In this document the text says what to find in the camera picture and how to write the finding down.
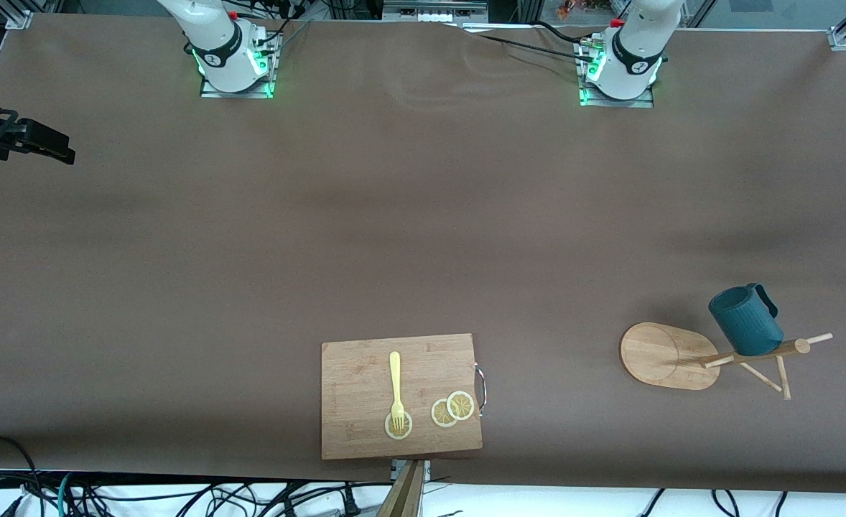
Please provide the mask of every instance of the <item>oval wooden board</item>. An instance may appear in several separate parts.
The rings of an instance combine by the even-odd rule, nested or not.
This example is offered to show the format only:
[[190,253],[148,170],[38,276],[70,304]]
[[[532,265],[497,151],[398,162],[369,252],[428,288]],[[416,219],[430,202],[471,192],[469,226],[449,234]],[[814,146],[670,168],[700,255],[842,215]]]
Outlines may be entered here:
[[720,375],[720,367],[705,368],[698,360],[716,353],[707,337],[659,323],[638,323],[620,339],[620,360],[628,373],[653,386],[710,387]]

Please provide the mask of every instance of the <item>wooden dowel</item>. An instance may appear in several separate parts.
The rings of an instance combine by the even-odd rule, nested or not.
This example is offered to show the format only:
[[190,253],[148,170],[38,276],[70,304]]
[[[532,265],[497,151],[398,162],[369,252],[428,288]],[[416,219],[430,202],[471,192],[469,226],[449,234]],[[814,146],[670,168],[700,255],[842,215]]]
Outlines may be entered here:
[[701,366],[712,368],[726,363],[752,363],[755,360],[771,359],[784,355],[809,353],[809,340],[784,341],[778,347],[764,355],[739,355],[737,353],[721,353],[701,358]]
[[781,374],[781,386],[784,390],[784,400],[790,400],[790,383],[787,381],[787,367],[784,366],[784,358],[777,356],[777,371]]
[[768,379],[768,377],[762,376],[761,372],[758,372],[758,370],[752,368],[751,366],[749,366],[748,364],[745,364],[745,363],[739,363],[739,366],[742,366],[743,368],[745,368],[745,370],[748,371],[749,373],[751,373],[752,376],[758,377],[759,381],[761,381],[762,383],[765,383],[766,385],[770,386],[771,389],[773,389],[774,391],[776,391],[778,393],[781,392],[780,386],[777,386],[776,383],[774,383],[774,381],[772,381],[771,379]]
[[810,345],[814,343],[820,343],[820,341],[831,340],[831,338],[833,337],[834,336],[832,336],[831,334],[823,334],[821,336],[807,338],[807,343],[809,343]]
[[732,363],[735,360],[734,353],[725,353],[721,355],[712,355],[701,359],[701,366],[705,368],[712,368],[721,364]]

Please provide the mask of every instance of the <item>mug handle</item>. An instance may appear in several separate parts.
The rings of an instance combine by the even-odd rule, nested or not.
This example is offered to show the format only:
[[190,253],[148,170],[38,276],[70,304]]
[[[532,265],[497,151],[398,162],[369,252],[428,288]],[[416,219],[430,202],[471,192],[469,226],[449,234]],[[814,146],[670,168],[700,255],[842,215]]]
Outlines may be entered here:
[[761,298],[761,301],[767,305],[768,313],[771,314],[771,317],[777,318],[777,305],[771,301],[771,298],[768,298],[768,292],[765,291],[765,286],[761,284],[749,284],[748,287],[754,288],[755,292],[758,292],[758,298]]

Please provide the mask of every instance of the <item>floor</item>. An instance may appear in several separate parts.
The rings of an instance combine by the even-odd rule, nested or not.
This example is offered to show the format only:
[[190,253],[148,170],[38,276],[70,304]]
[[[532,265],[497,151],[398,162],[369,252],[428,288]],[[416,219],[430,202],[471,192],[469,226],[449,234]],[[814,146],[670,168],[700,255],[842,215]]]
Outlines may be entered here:
[[[341,484],[312,484],[308,488],[331,487]],[[202,485],[134,485],[133,487],[105,487],[101,493],[122,498],[144,498],[169,494],[184,494],[202,490]],[[253,485],[256,497],[268,500],[281,490],[282,485]],[[365,511],[374,511],[387,494],[387,487],[354,488],[356,504]],[[459,514],[459,517],[521,517],[524,515],[568,515],[574,517],[634,517],[643,516],[643,510],[650,510],[650,502],[655,490],[650,488],[577,488],[577,487],[501,487],[500,485],[453,485],[437,483],[435,488],[424,491],[421,505],[421,517],[447,517]],[[738,514],[745,517],[772,517],[778,503],[777,492],[733,491],[738,504]],[[19,496],[19,490],[0,490],[0,514]],[[719,493],[719,501],[731,508],[729,498],[724,491]],[[191,507],[189,515],[210,515],[209,501],[204,497]],[[162,498],[161,500],[142,501],[141,503],[108,504],[113,515],[146,517],[174,517],[183,504],[184,498]],[[237,507],[231,504],[219,508],[214,517],[240,517],[248,515],[252,507],[248,503]],[[294,507],[298,517],[333,517],[342,515],[343,501],[337,493],[306,501],[307,504]],[[656,510],[649,511],[653,517],[722,517],[718,507],[713,504],[709,490],[666,490],[656,502]],[[46,515],[55,515],[56,508],[46,505]],[[791,492],[782,505],[782,517],[816,517],[827,515],[846,515],[846,494],[822,494]],[[39,501],[25,498],[18,511],[19,517],[41,517]],[[282,512],[275,510],[273,517],[282,517]]]

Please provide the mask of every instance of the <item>wooden mug stand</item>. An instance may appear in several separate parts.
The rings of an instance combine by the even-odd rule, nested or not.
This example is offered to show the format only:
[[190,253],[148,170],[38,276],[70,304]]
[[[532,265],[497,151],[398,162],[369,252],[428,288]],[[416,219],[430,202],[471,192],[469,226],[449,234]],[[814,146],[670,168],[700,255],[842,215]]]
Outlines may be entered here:
[[[831,334],[822,334],[821,336],[808,337],[806,340],[792,340],[784,341],[774,351],[764,355],[739,355],[737,353],[721,353],[712,355],[701,359],[701,366],[705,368],[714,368],[723,364],[735,363],[745,368],[745,370],[755,376],[759,381],[770,386],[771,389],[778,393],[784,394],[784,400],[790,400],[790,382],[787,379],[787,367],[784,366],[785,355],[801,355],[807,354],[812,349],[812,345],[820,343],[820,341],[831,340]],[[754,363],[756,360],[768,360],[773,358],[777,360],[777,370],[781,376],[781,385],[777,386],[768,377],[765,377],[761,372],[752,368],[749,363]]]
[[[745,356],[717,353],[712,341],[697,332],[647,322],[638,323],[624,333],[620,340],[620,359],[628,373],[642,383],[692,390],[706,389],[716,382],[720,366],[738,364],[774,391],[783,393],[784,400],[790,400],[784,356],[809,353],[813,344],[831,338],[831,334],[822,334],[807,340],[784,341],[770,353]],[[749,365],[756,360],[770,359],[777,362],[780,386]]]

